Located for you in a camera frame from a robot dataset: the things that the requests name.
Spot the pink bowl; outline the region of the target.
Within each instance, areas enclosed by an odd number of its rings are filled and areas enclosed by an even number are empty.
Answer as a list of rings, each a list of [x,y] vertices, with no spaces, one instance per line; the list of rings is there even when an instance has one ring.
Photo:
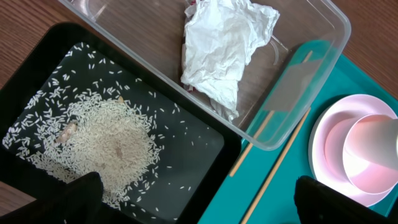
[[[353,125],[364,117],[345,119],[334,125],[325,143],[325,157],[332,173],[367,194],[381,194],[397,184],[397,170],[348,153],[346,139]]]

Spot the left wooden chopstick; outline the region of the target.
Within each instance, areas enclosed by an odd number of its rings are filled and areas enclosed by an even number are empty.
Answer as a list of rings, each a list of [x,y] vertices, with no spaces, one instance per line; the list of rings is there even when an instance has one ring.
[[[312,56],[313,51],[309,51],[308,54],[306,54],[305,58],[303,59],[302,63],[306,63],[310,57]],[[257,139],[259,137],[259,135],[262,133],[262,131],[264,130],[264,128],[266,127],[266,125],[268,124],[269,120],[273,117],[275,111],[271,110],[270,112],[268,112],[267,116],[265,117],[264,121],[261,123],[260,127],[258,128],[258,130],[256,131],[255,135],[254,135],[254,139]],[[252,147],[253,147],[253,143],[249,143],[243,153],[241,154],[241,156],[239,157],[239,159],[237,160],[237,162],[235,163],[234,167],[231,169],[231,172],[229,173],[230,177],[234,177],[235,173],[238,171],[238,169],[240,168],[241,164],[243,163],[243,161],[245,160],[246,156],[249,154],[249,152],[251,151]]]

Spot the pile of rice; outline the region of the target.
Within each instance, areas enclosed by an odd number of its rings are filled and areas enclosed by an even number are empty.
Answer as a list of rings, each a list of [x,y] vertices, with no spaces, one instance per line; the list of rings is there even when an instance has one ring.
[[[47,89],[29,99],[2,145],[64,182],[99,173],[103,202],[112,208],[121,210],[133,192],[140,202],[165,149],[165,135],[155,133],[158,116],[124,99],[128,85],[95,78],[78,91],[69,83],[74,74],[75,69],[64,69],[52,76]]]

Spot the crumpled white napkin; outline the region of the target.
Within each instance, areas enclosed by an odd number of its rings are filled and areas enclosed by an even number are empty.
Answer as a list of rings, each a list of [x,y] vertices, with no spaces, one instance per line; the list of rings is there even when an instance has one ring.
[[[228,121],[239,116],[238,83],[257,48],[267,45],[278,10],[248,0],[195,1],[185,10],[181,82],[204,93]]]

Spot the black food waste tray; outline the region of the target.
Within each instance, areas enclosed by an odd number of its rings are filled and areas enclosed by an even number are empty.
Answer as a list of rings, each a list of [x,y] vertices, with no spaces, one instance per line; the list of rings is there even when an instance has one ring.
[[[102,205],[96,223],[197,223],[241,151],[240,137],[139,62],[74,23],[51,27],[1,89],[1,134],[24,114],[24,107],[48,80],[75,69],[69,83],[78,91],[105,83],[129,86],[123,97],[157,118],[164,134],[152,187],[138,202],[130,194],[120,211]]]

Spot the wooden chopstick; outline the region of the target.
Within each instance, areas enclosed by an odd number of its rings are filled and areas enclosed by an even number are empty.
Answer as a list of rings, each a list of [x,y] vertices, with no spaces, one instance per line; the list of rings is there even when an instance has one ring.
[[[308,54],[306,54],[305,58],[303,59],[302,63],[306,63],[310,57],[312,56],[313,51],[309,51]],[[261,123],[260,127],[258,128],[258,130],[256,131],[255,135],[254,135],[254,139],[257,139],[259,137],[259,135],[262,133],[262,131],[264,130],[264,128],[266,127],[266,125],[268,124],[269,120],[273,117],[275,111],[271,110],[270,112],[268,112],[267,116],[265,117],[264,121]],[[234,167],[231,169],[231,172],[229,173],[230,177],[234,177],[235,173],[238,171],[238,169],[240,168],[241,164],[243,163],[243,161],[245,160],[246,156],[249,154],[249,152],[251,151],[252,147],[253,147],[253,143],[249,143],[243,153],[241,154],[241,156],[239,157],[239,159],[237,160],[237,162],[235,163]]]
[[[262,196],[264,195],[265,191],[267,190],[269,184],[271,183],[273,177],[275,176],[277,170],[279,169],[281,163],[283,162],[285,156],[287,155],[289,149],[291,148],[292,144],[294,143],[298,133],[300,132],[305,120],[307,119],[309,113],[311,111],[311,108],[309,108],[305,114],[303,115],[302,119],[299,121],[298,125],[296,126],[296,128],[294,129],[291,137],[289,138],[289,140],[287,141],[287,144],[284,146],[283,150],[281,150],[281,153],[279,154],[279,157],[277,158],[276,162],[274,163],[274,165],[272,166],[271,171],[269,172],[268,176],[266,177],[264,183],[261,185],[261,188],[259,189],[259,191],[257,192],[256,196],[254,197],[254,199],[252,200],[249,208],[247,209],[246,213],[244,214],[240,224],[246,224],[253,211],[255,210],[255,208],[257,207],[259,201],[261,200]]]

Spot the right wooden chopstick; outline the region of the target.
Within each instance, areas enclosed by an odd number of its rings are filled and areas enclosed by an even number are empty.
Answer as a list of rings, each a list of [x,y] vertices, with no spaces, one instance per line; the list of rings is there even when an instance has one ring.
[[[272,166],[271,171],[269,172],[268,176],[266,177],[264,183],[261,185],[261,188],[259,189],[259,191],[257,192],[256,196],[254,197],[254,199],[252,200],[249,208],[247,209],[246,213],[244,214],[240,224],[246,224],[253,211],[255,210],[255,208],[257,207],[259,201],[261,200],[262,196],[264,195],[265,191],[267,190],[269,184],[271,183],[273,177],[275,176],[277,170],[279,169],[281,163],[283,162],[285,156],[287,155],[289,149],[291,148],[292,144],[294,143],[298,133],[300,132],[305,120],[307,119],[309,113],[311,111],[311,108],[309,108],[305,114],[303,115],[302,119],[299,121],[298,125],[296,126],[296,128],[294,129],[291,137],[289,138],[289,140],[287,141],[287,144],[284,146],[283,150],[281,150],[281,153],[279,154],[279,157],[277,158],[276,162],[274,163],[274,165]]]

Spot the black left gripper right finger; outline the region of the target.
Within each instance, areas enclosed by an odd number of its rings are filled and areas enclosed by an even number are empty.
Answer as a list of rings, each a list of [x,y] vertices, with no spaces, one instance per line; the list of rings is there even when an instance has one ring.
[[[395,223],[306,175],[295,183],[294,203],[302,224]]]

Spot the clear plastic bin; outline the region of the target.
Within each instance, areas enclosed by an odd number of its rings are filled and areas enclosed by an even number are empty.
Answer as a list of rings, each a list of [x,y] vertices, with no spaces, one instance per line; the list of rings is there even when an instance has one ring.
[[[201,106],[209,98],[184,89],[183,30],[188,1],[65,1],[65,7],[121,50]],[[223,122],[263,150],[278,148],[310,107],[351,35],[331,1],[267,1],[280,16],[269,43],[256,49],[239,82],[238,117]]]

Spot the teal plastic tray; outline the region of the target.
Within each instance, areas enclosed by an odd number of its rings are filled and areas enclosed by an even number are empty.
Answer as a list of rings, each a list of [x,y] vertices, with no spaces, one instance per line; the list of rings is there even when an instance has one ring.
[[[332,103],[346,95],[364,93],[387,103],[394,111],[397,100],[345,55],[337,60],[330,76],[311,105],[300,132],[272,178],[250,223],[299,223],[294,204],[296,180],[311,175],[308,142],[317,118]],[[239,223],[261,188],[281,150],[252,148],[233,177],[225,178],[199,220],[205,223]]]

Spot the white pink plate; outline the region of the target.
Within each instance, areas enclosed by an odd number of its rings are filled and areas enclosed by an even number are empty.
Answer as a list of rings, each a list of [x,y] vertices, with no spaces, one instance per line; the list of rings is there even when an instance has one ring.
[[[338,122],[368,114],[397,117],[392,108],[379,98],[365,94],[346,96],[329,106],[320,115],[312,129],[308,145],[308,160],[316,180],[366,207],[380,202],[394,187],[381,194],[367,194],[337,177],[327,164],[325,143],[332,127]]]

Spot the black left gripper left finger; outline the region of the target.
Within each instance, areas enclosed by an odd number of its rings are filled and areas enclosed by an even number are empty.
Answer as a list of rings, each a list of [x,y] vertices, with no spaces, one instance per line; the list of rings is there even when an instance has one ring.
[[[1,223],[93,223],[101,208],[102,196],[100,175],[90,172],[49,197],[3,215]]]

